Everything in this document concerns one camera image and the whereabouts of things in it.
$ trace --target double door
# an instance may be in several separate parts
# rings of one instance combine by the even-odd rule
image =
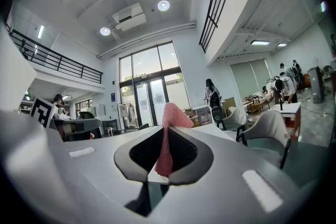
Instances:
[[[146,123],[149,126],[161,125],[164,106],[169,102],[164,78],[142,81],[134,87],[139,126]]]

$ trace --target cardboard box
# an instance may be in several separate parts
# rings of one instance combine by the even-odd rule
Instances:
[[[198,116],[194,116],[194,117],[190,118],[190,120],[194,123],[193,128],[200,126],[200,123],[198,121]]]
[[[193,109],[183,111],[189,118],[196,116],[196,111]]]

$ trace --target ceiling air conditioning unit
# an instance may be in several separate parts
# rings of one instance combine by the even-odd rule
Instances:
[[[117,23],[115,28],[118,30],[121,29],[123,31],[127,31],[128,29],[146,22],[145,13],[143,13],[139,3],[122,9],[112,17]]]

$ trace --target pink towel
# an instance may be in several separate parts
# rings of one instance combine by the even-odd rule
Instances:
[[[168,127],[179,126],[191,128],[194,123],[173,103],[164,106],[163,117],[163,141],[160,157],[157,159],[155,171],[162,176],[169,177],[173,171],[173,160],[169,150]]]

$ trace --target fluorescent light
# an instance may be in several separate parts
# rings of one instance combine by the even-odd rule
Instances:
[[[167,0],[162,0],[157,5],[157,8],[162,12],[165,12],[166,10],[168,10],[169,7],[170,7],[170,4]]]
[[[325,12],[326,9],[327,9],[326,3],[323,1],[323,2],[321,3],[321,11],[322,11],[322,12]]]
[[[38,35],[37,35],[38,38],[41,38],[42,33],[43,33],[43,30],[44,30],[44,26],[41,25],[41,27],[40,27],[40,31],[38,32]]]
[[[108,36],[109,34],[111,34],[111,30],[107,27],[102,27],[100,29],[100,33],[103,35],[103,36]]]
[[[262,41],[262,40],[253,40],[251,42],[252,45],[268,45],[269,41]]]

